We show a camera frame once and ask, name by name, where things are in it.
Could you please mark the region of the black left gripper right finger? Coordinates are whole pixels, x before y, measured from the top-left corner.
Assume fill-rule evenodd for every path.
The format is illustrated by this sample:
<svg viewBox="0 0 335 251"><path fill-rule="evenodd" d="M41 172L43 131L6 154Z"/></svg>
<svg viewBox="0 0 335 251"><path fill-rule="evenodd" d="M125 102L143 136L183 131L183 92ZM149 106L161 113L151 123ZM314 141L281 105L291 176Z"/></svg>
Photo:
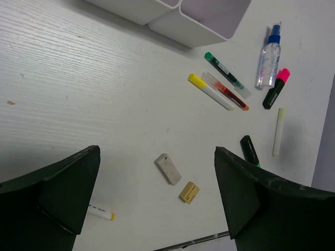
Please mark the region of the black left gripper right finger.
<svg viewBox="0 0 335 251"><path fill-rule="evenodd" d="M334 250L334 193L252 165L224 147L215 172L237 250Z"/></svg>

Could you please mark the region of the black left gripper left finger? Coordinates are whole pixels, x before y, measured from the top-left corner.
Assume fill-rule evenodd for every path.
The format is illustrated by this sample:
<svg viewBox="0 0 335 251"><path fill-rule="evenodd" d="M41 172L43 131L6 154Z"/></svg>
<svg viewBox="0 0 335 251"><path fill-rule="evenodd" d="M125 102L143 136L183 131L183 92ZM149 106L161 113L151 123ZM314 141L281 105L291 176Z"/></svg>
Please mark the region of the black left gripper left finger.
<svg viewBox="0 0 335 251"><path fill-rule="evenodd" d="M1 250L72 250L101 162L91 145L1 183Z"/></svg>

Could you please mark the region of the clear spray bottle blue cap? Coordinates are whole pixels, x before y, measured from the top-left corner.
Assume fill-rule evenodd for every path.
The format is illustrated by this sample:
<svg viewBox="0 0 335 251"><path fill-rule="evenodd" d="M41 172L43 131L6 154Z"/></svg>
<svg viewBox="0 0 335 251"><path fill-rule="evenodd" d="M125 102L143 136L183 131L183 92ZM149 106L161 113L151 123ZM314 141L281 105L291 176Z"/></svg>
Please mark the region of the clear spray bottle blue cap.
<svg viewBox="0 0 335 251"><path fill-rule="evenodd" d="M262 49L258 78L255 84L257 89L273 88L275 86L281 55L281 27L281 22L272 26L266 44Z"/></svg>

